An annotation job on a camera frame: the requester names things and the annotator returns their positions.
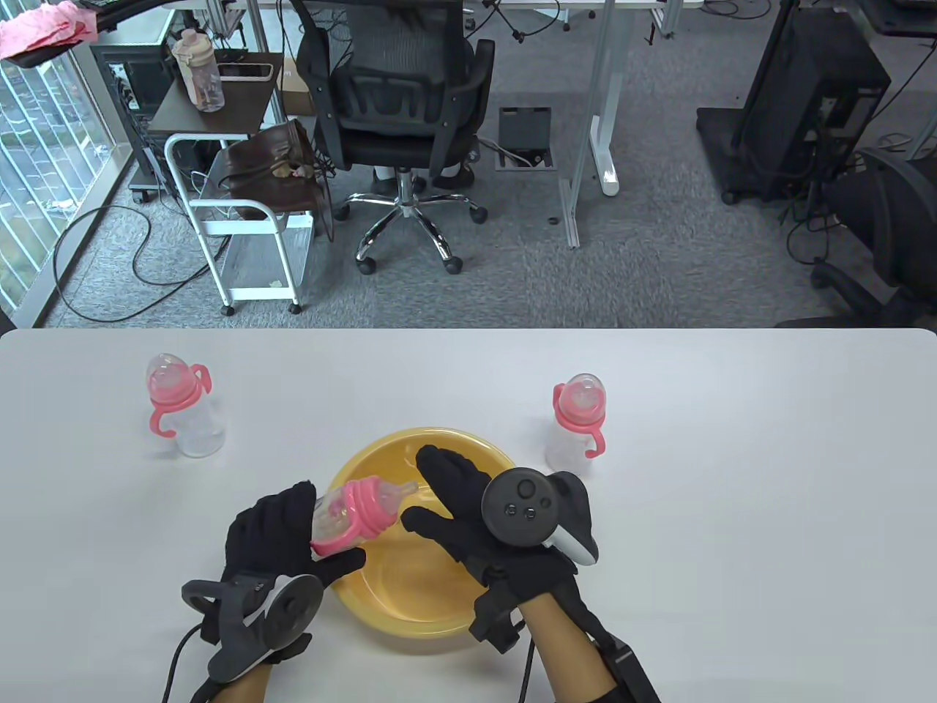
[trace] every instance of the hand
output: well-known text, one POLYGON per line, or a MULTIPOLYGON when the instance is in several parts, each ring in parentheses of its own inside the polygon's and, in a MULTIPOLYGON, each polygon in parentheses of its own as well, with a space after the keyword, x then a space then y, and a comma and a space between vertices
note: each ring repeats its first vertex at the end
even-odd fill
POLYGON ((482 585, 489 586, 495 577, 506 578, 521 602, 573 581, 575 566, 556 549, 507 546, 492 536, 482 520, 482 496, 491 477, 471 461, 430 445, 417 452, 416 467, 453 519, 426 508, 408 508, 400 517, 407 531, 437 542, 456 561, 482 562, 482 585))
MULTIPOLYGON (((359 548, 312 560, 310 542, 315 507, 316 488, 302 481, 282 493, 261 498, 254 507, 239 513, 228 528, 221 580, 227 581, 242 572, 271 576, 311 574, 328 587, 363 567, 364 550, 359 548)), ((201 638, 217 643, 217 621, 205 618, 201 638)), ((309 634, 301 635, 287 648, 271 655, 268 663, 278 664, 302 653, 310 638, 309 634)))

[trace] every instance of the window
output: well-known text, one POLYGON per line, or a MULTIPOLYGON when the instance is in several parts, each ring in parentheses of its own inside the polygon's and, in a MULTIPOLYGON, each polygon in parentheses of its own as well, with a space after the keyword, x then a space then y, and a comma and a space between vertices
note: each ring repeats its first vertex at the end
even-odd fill
MULTIPOLYGON (((0 0, 0 19, 37 6, 0 0)), ((10 317, 112 147, 68 54, 38 68, 0 64, 0 307, 10 317)))

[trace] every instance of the black mesh chair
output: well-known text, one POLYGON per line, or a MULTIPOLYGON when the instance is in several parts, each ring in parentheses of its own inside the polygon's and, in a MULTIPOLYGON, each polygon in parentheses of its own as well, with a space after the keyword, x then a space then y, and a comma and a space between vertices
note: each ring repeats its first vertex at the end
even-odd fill
POLYGON ((828 184, 824 198, 872 252, 875 273, 897 290, 880 303, 836 266, 817 262, 813 288, 833 288, 853 314, 779 327, 907 327, 937 305, 937 159, 905 161, 881 149, 857 153, 865 171, 828 184))
POLYGON ((7 332, 12 332, 16 329, 16 325, 7 317, 6 313, 3 310, 0 310, 0 337, 5 335, 7 332))
POLYGON ((396 197, 353 193, 334 209, 335 219, 344 220, 353 202, 390 208, 358 245, 359 270, 374 273, 377 265, 367 256, 368 250, 388 225, 403 216, 415 219, 426 231, 446 271, 459 273, 462 260, 453 256, 423 209, 462 203, 478 224, 488 213, 465 195, 420 199, 425 180, 414 178, 413 169, 428 169, 435 177, 444 168, 462 163, 473 148, 488 104, 495 43, 482 39, 475 51, 471 49, 463 36, 461 0, 346 0, 338 5, 290 1, 305 32, 296 69, 316 105, 317 147, 342 171, 365 164, 390 167, 396 173, 396 197), (350 35, 344 41, 334 36, 339 12, 344 12, 350 35), (415 67, 416 53, 406 52, 397 58, 398 66, 390 62, 375 66, 374 52, 371 62, 366 62, 365 48, 372 46, 369 42, 374 37, 381 35, 386 41, 396 32, 395 36, 408 38, 401 16, 407 20, 406 28, 431 35, 418 52, 421 64, 415 67))

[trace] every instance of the cable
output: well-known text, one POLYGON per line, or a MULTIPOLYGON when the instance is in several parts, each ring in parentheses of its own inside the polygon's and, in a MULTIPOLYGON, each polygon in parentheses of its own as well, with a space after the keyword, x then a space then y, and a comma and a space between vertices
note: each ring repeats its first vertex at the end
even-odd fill
POLYGON ((888 100, 888 102, 885 104, 885 106, 884 106, 883 108, 879 109, 879 111, 876 112, 876 113, 872 116, 871 120, 869 120, 869 122, 866 124, 866 127, 871 123, 872 120, 874 120, 876 117, 878 117, 880 114, 882 114, 882 112, 884 112, 885 110, 887 110, 888 107, 889 107, 893 102, 895 102, 895 98, 897 98, 899 95, 901 95, 901 91, 908 87, 908 83, 911 82, 911 79, 912 79, 914 76, 917 75, 917 72, 918 72, 921 68, 923 68, 926 63, 928 63, 928 59, 933 56, 934 51, 937 51, 937 41, 935 41, 935 42, 933 43, 933 46, 930 47, 930 51, 928 52, 928 55, 925 56, 925 57, 921 60, 921 63, 919 63, 919 64, 917 65, 917 68, 915 68, 915 70, 912 72, 912 74, 911 74, 910 76, 908 76, 908 80, 905 81, 905 82, 901 85, 901 88, 898 89, 898 92, 897 92, 895 95, 893 95, 893 96, 891 97, 891 99, 888 100))
POLYGON ((787 233, 787 237, 785 237, 784 248, 787 249, 787 255, 791 257, 791 259, 793 259, 795 262, 803 264, 804 266, 813 266, 815 263, 825 262, 829 258, 829 223, 827 220, 828 216, 823 215, 823 216, 817 216, 817 217, 812 217, 811 219, 805 219, 800 222, 797 222, 797 224, 793 228, 791 228, 791 230, 787 233), (824 226, 821 230, 820 229, 814 230, 811 228, 811 225, 810 225, 810 223, 817 217, 823 217, 824 226), (791 249, 791 239, 794 237, 794 233, 797 230, 799 230, 801 227, 803 227, 805 224, 807 225, 808 232, 824 232, 825 233, 823 256, 814 257, 812 261, 805 261, 803 259, 799 259, 797 255, 794 253, 794 251, 791 249))
POLYGON ((188 640, 192 638, 199 630, 201 629, 201 623, 189 630, 185 636, 179 641, 179 645, 176 647, 176 651, 172 653, 172 661, 170 662, 170 673, 166 677, 166 688, 163 690, 163 700, 162 703, 169 703, 170 691, 172 690, 172 680, 175 679, 175 668, 179 664, 179 655, 182 654, 182 647, 186 645, 188 640))
POLYGON ((533 168, 533 164, 530 163, 527 159, 525 159, 524 157, 520 157, 517 154, 514 154, 513 152, 508 151, 497 142, 493 142, 490 139, 486 139, 486 137, 479 137, 478 141, 480 144, 487 146, 489 149, 493 149, 494 151, 500 152, 504 156, 513 159, 515 162, 525 164, 526 166, 529 166, 531 169, 533 168))
POLYGON ((480 31, 482 30, 482 27, 484 27, 486 24, 488 24, 488 20, 490 20, 492 17, 494 17, 494 16, 495 16, 495 13, 496 13, 497 11, 498 11, 497 6, 492 7, 491 12, 488 13, 488 16, 485 17, 485 18, 478 24, 477 27, 475 27, 472 31, 470 31, 468 34, 466 34, 466 39, 471 38, 472 35, 476 34, 477 32, 480 32, 480 31))
POLYGON ((524 678, 521 680, 521 695, 517 698, 517 703, 524 703, 524 700, 527 698, 527 688, 530 684, 530 670, 533 668, 533 651, 535 649, 533 637, 531 637, 530 646, 528 647, 527 663, 524 664, 524 678))
POLYGON ((495 13, 497 13, 499 17, 504 21, 504 23, 508 25, 508 29, 511 30, 511 36, 517 40, 518 44, 523 44, 525 37, 533 37, 534 35, 538 35, 541 32, 545 32, 547 29, 553 26, 554 22, 556 22, 559 19, 559 15, 562 14, 563 12, 563 6, 559 3, 559 0, 554 0, 554 2, 557 4, 557 14, 555 14, 550 19, 550 22, 540 27, 539 29, 535 29, 532 32, 521 32, 518 29, 516 29, 514 25, 511 24, 511 21, 507 17, 505 17, 504 13, 501 12, 501 0, 482 0, 482 5, 485 7, 490 7, 491 12, 489 12, 488 16, 485 17, 484 20, 482 20, 481 24, 479 24, 477 27, 475 27, 475 29, 473 29, 471 32, 466 34, 466 39, 474 35, 482 27, 484 27, 487 24, 488 20, 490 20, 492 16, 495 13))
MULTIPOLYGON (((144 312, 146 312, 147 310, 149 310, 149 309, 151 309, 151 308, 153 308, 153 307, 156 307, 157 305, 159 305, 160 303, 162 303, 164 300, 167 300, 168 298, 170 298, 170 297, 172 297, 173 295, 175 295, 177 292, 179 292, 179 291, 180 291, 185 285, 187 285, 188 283, 191 283, 192 281, 196 280, 197 278, 201 278, 201 277, 204 276, 206 273, 208 273, 208 270, 209 270, 209 269, 208 269, 208 264, 206 263, 202 268, 200 268, 198 271, 196 271, 196 272, 195 272, 194 274, 192 274, 190 277, 185 278, 185 279, 183 279, 183 280, 179 280, 179 281, 157 282, 157 281, 147 280, 146 278, 144 278, 144 277, 140 274, 140 271, 138 270, 138 263, 139 263, 139 261, 140 261, 140 256, 142 255, 143 250, 146 248, 146 245, 149 244, 150 235, 151 235, 152 233, 153 233, 153 222, 150 221, 150 218, 147 217, 144 213, 140 212, 140 210, 134 210, 132 207, 127 207, 126 205, 102 205, 101 207, 95 207, 95 208, 92 208, 91 210, 88 210, 88 212, 83 213, 82 215, 76 217, 76 218, 73 219, 71 222, 69 222, 68 225, 67 225, 67 227, 65 227, 65 229, 62 231, 61 236, 60 236, 60 237, 58 238, 58 240, 55 242, 55 247, 52 248, 52 281, 54 282, 54 284, 55 284, 55 290, 56 290, 56 292, 58 292, 59 297, 62 299, 62 303, 65 305, 65 307, 67 307, 69 310, 71 310, 74 314, 78 315, 78 317, 82 318, 82 320, 88 320, 89 322, 99 322, 99 323, 102 323, 102 324, 114 324, 114 323, 117 323, 117 322, 126 322, 127 320, 132 320, 133 318, 142 315, 142 314, 143 314, 144 312), (143 241, 140 242, 140 246, 137 247, 137 251, 134 252, 134 255, 133 255, 133 261, 132 261, 132 264, 131 264, 131 269, 133 270, 133 275, 134 275, 134 277, 135 277, 137 280, 139 280, 141 283, 145 283, 145 284, 150 285, 150 286, 162 286, 162 287, 173 286, 173 288, 172 288, 171 291, 167 292, 165 295, 162 295, 162 296, 158 297, 155 301, 153 301, 152 303, 150 303, 148 306, 142 307, 141 309, 137 310, 136 312, 132 312, 132 313, 130 313, 129 315, 125 315, 124 317, 116 318, 116 319, 114 319, 114 320, 101 320, 101 319, 99 319, 99 318, 93 318, 93 317, 91 317, 90 315, 85 315, 84 313, 79 312, 77 309, 75 309, 75 307, 71 304, 71 301, 69 301, 69 300, 65 297, 65 291, 62 290, 62 280, 61 280, 61 278, 59 277, 59 271, 58 271, 58 254, 59 254, 59 249, 62 247, 62 242, 65 241, 66 235, 71 231, 71 229, 72 229, 75 225, 77 225, 77 224, 78 224, 79 222, 81 222, 83 219, 85 219, 86 217, 90 217, 91 215, 94 215, 95 213, 101 212, 101 211, 103 211, 103 210, 127 210, 128 212, 131 212, 131 213, 134 213, 134 214, 136 214, 136 215, 139 215, 140 217, 142 217, 143 219, 146 220, 146 233, 145 233, 144 236, 143 236, 143 241)), ((213 259, 214 259, 216 262, 221 258, 221 255, 224 253, 225 249, 228 248, 228 244, 229 244, 230 242, 231 242, 231 236, 230 236, 230 235, 226 236, 226 237, 222 240, 221 246, 218 247, 218 251, 216 252, 215 256, 213 257, 213 259)))
POLYGON ((765 7, 765 10, 763 12, 757 15, 739 15, 738 14, 739 12, 742 11, 742 8, 739 6, 738 3, 740 2, 751 3, 752 0, 703 0, 702 11, 705 12, 705 14, 707 15, 713 15, 715 17, 724 17, 728 20, 760 20, 761 18, 765 17, 765 15, 767 15, 774 7, 772 0, 766 0, 766 1, 767 1, 767 7, 765 7), (723 5, 727 5, 731 7, 732 11, 722 12, 719 10, 710 9, 711 7, 719 7, 723 5))

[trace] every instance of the desk leg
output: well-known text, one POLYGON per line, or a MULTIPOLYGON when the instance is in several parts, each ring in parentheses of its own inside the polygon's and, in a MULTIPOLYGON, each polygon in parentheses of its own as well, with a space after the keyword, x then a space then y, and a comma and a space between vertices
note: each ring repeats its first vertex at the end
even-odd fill
POLYGON ((628 45, 634 28, 634 12, 619 10, 612 18, 612 40, 608 47, 608 56, 604 73, 606 78, 605 96, 599 114, 592 116, 588 144, 592 148, 595 171, 599 175, 602 193, 611 197, 618 193, 618 174, 612 162, 609 145, 612 143, 612 131, 618 112, 618 100, 621 97, 621 82, 624 78, 625 63, 628 60, 628 45))
POLYGON ((602 65, 608 48, 609 27, 615 15, 615 0, 604 0, 602 19, 599 24, 599 42, 592 58, 592 75, 589 78, 586 98, 586 119, 583 121, 582 137, 579 150, 573 162, 573 178, 559 179, 559 201, 563 208, 563 224, 566 229, 566 241, 570 249, 579 248, 579 227, 576 224, 576 203, 579 201, 579 188, 583 185, 583 169, 586 166, 589 134, 592 131, 592 114, 599 97, 599 82, 602 77, 602 65))
POLYGON ((924 148, 924 144, 930 139, 930 135, 937 129, 937 110, 930 115, 930 120, 924 125, 924 128, 918 133, 915 142, 908 148, 908 160, 917 157, 917 153, 924 148))

